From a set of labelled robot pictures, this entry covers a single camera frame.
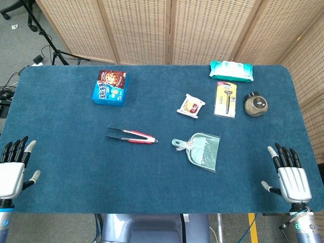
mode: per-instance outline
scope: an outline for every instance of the green packaging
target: green packaging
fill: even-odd
[[[253,65],[227,61],[211,61],[211,73],[209,76],[229,81],[252,82]]]

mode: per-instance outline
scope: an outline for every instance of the dustpan handle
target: dustpan handle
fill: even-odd
[[[187,147],[187,142],[179,140],[179,139],[173,139],[172,140],[172,145],[179,147],[179,148],[186,148]]]

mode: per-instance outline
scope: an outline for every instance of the snack packet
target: snack packet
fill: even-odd
[[[177,110],[178,113],[198,118],[197,114],[200,108],[205,105],[204,101],[186,94],[186,99],[181,105],[181,108]]]

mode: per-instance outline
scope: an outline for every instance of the yellow floor tape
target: yellow floor tape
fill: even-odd
[[[249,213],[249,225],[252,224],[254,217],[255,217],[254,213]],[[255,221],[251,226],[250,234],[251,234],[251,242],[258,243],[257,223]]]

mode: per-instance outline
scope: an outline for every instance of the dustpan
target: dustpan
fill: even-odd
[[[186,149],[187,157],[194,165],[215,172],[219,140],[220,137],[215,135],[195,133],[187,142],[173,139],[172,144],[177,150]]]

